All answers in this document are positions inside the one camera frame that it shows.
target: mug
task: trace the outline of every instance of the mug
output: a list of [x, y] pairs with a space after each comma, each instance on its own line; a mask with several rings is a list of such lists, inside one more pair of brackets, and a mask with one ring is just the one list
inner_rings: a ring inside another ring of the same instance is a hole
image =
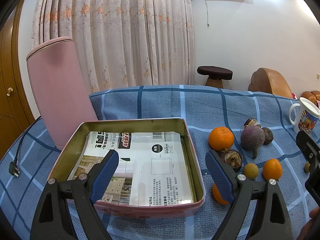
[[[291, 112], [295, 107], [299, 107], [296, 118], [291, 120]], [[310, 134], [316, 122], [320, 117], [320, 110], [314, 103], [306, 98], [299, 98], [299, 103], [293, 104], [289, 109], [289, 120], [293, 125], [293, 130], [297, 134], [301, 130], [305, 130]]]

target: blue gripper pad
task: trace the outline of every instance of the blue gripper pad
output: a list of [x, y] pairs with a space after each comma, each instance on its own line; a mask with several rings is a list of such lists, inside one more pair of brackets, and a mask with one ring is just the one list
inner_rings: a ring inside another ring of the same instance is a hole
[[118, 152], [114, 151], [92, 184], [92, 194], [90, 196], [92, 204], [96, 203], [97, 200], [102, 199], [118, 164], [119, 155]]
[[210, 151], [205, 155], [205, 165], [214, 183], [217, 185], [223, 200], [228, 201], [232, 205], [235, 200], [232, 193], [232, 184]]

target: hanging cord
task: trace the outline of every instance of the hanging cord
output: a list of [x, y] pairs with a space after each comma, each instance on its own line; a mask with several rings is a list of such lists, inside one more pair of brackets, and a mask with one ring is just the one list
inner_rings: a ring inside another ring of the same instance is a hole
[[204, 0], [205, 1], [205, 6], [207, 7], [207, 27], [209, 29], [209, 13], [208, 13], [208, 4], [207, 4], [207, 0]]
[[17, 148], [17, 151], [16, 151], [16, 156], [14, 157], [14, 160], [13, 162], [10, 162], [10, 165], [9, 165], [9, 173], [12, 175], [12, 176], [19, 176], [20, 174], [20, 171], [17, 167], [17, 162], [18, 162], [18, 154], [19, 154], [19, 150], [20, 150], [20, 147], [21, 147], [21, 144], [22, 144], [22, 141], [24, 139], [24, 137], [26, 136], [27, 132], [31, 129], [31, 127], [39, 121], [39, 119], [41, 118], [41, 116], [39, 116], [34, 122], [32, 125], [30, 125], [22, 134], [21, 136], [21, 139], [20, 139], [20, 142], [18, 144], [18, 148]]

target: stool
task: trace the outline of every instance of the stool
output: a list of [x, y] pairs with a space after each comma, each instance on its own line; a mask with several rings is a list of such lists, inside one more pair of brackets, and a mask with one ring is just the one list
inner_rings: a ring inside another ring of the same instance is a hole
[[197, 69], [200, 75], [209, 75], [205, 86], [223, 88], [222, 79], [231, 80], [232, 71], [222, 67], [200, 66]]

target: silver bolt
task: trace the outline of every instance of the silver bolt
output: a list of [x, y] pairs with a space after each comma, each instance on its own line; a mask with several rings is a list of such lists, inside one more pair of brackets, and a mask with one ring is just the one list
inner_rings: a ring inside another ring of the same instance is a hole
[[49, 183], [49, 184], [53, 184], [53, 183], [55, 183], [55, 182], [56, 182], [56, 179], [55, 179], [55, 178], [51, 178], [51, 179], [48, 180], [48, 183]]
[[275, 179], [269, 179], [269, 183], [270, 183], [271, 185], [275, 185], [275, 184], [277, 184], [277, 182], [276, 182], [276, 180], [275, 180]]
[[80, 175], [79, 175], [79, 179], [80, 180], [84, 180], [84, 179], [86, 179], [87, 178], [87, 174], [85, 174], [85, 173], [81, 173]]
[[239, 175], [238, 175], [238, 179], [239, 179], [239, 180], [245, 180], [245, 179], [246, 179], [246, 176], [244, 176], [243, 174], [239, 174]]

